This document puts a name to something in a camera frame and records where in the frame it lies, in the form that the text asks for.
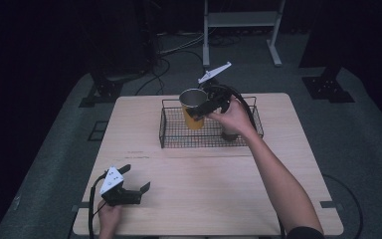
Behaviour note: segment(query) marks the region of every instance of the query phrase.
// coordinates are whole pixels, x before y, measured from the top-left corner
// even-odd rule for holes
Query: black sleeve
[[[324,236],[314,228],[295,227],[290,230],[286,239],[324,239]]]

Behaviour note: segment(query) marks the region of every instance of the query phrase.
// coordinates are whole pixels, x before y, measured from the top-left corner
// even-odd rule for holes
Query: wooden table
[[[325,234],[341,234],[336,209],[320,205],[331,198],[288,95],[245,96],[257,97],[264,140],[307,191]],[[89,201],[90,188],[110,166],[131,164],[123,187],[138,190],[148,181],[151,187],[140,205],[123,207],[118,235],[279,235],[277,215],[246,146],[161,148],[162,100],[177,98],[117,100],[83,202]],[[101,200],[100,186],[95,210]],[[94,229],[98,234],[97,216]],[[88,235],[86,208],[79,210],[73,230]]]

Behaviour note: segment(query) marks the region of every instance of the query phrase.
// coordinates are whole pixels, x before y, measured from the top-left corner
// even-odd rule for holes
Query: cup
[[[238,138],[238,134],[232,131],[229,131],[225,127],[222,126],[222,134],[221,134],[222,139],[226,141],[233,141]]]
[[[188,89],[181,93],[179,102],[182,105],[182,113],[185,117],[185,124],[189,129],[200,129],[204,125],[204,118],[195,120],[187,113],[187,109],[196,108],[207,101],[207,94],[200,89]]]

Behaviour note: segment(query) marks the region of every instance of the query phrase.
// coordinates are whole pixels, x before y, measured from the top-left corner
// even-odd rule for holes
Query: shelf
[[[278,12],[209,13],[208,27],[275,26]]]

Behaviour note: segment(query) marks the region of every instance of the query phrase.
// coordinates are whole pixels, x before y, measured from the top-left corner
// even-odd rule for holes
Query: orange cup
[[[200,129],[204,126],[204,118],[194,120],[187,113],[187,109],[196,108],[207,101],[207,94],[200,89],[188,89],[181,93],[179,102],[182,105],[182,113],[185,117],[185,124],[189,129]]]

